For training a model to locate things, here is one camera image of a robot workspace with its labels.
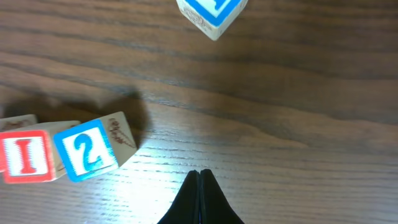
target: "wooden block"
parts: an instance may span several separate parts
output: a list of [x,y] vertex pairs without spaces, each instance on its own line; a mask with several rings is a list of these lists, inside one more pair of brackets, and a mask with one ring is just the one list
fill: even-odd
[[6,161],[5,183],[48,182],[64,175],[53,136],[79,124],[79,121],[40,123],[0,133],[0,156]]
[[[36,116],[33,114],[3,118],[0,119],[0,132],[22,128],[33,124],[37,124]],[[5,169],[5,161],[0,157],[0,172],[3,172]]]
[[123,112],[58,133],[54,143],[74,182],[115,170],[137,151]]
[[248,0],[177,0],[181,13],[211,40],[217,40]]

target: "engraved design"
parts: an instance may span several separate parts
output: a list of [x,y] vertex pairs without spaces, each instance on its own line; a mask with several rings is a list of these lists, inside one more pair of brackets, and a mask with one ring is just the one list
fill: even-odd
[[111,118],[108,120],[108,130],[112,134],[112,138],[119,144],[125,144],[131,148],[134,147],[134,143],[127,137],[126,134],[124,134],[120,130],[120,123],[119,121],[116,121],[116,119]]
[[12,130],[12,129],[26,127],[26,126],[29,126],[29,125],[32,125],[32,122],[29,121],[28,119],[25,119],[25,120],[22,120],[22,121],[16,121],[16,122],[8,121],[0,129],[0,131],[8,131],[8,130]]
[[192,9],[189,9],[187,7],[185,7],[183,9],[183,11],[195,25],[200,26],[200,27],[202,27],[204,29],[211,30],[211,27],[195,11],[193,11]]

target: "alphabet block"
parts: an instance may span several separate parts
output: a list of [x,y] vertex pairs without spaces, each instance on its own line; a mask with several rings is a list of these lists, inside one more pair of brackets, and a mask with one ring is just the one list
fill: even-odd
[[79,121],[48,122],[0,133],[0,156],[6,161],[5,183],[48,182],[64,175],[52,139],[54,134],[78,124]]
[[[37,124],[36,116],[33,114],[3,118],[0,119],[0,132],[22,128],[33,124]],[[5,161],[0,157],[0,172],[3,172],[5,169]]]
[[115,170],[137,151],[123,112],[58,133],[54,142],[73,182]]
[[223,34],[246,3],[248,0],[177,0],[181,13],[211,40]]

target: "blue number 2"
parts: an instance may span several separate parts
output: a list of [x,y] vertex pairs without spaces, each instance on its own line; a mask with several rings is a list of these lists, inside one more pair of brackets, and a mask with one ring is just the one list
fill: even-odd
[[79,150],[80,146],[84,143],[85,148],[83,152],[83,166],[85,170],[91,171],[96,167],[101,167],[103,165],[103,161],[100,156],[97,157],[95,162],[89,162],[90,152],[93,149],[93,140],[87,134],[80,134],[75,139],[75,149]]

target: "wood grain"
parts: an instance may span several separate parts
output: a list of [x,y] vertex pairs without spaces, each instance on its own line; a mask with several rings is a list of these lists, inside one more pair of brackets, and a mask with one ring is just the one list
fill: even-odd
[[249,0],[219,41],[174,0],[0,1],[3,116],[125,111],[138,153],[0,184],[0,223],[157,223],[211,169],[248,224],[398,222],[398,3]]

